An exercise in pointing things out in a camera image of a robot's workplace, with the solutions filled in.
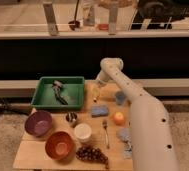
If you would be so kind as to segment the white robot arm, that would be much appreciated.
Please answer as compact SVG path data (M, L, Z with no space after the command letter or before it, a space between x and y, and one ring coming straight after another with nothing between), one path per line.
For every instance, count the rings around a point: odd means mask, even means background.
M169 114L163 103L123 72L121 58L103 58L96 77L99 87L114 81L130 104L133 171L180 171Z

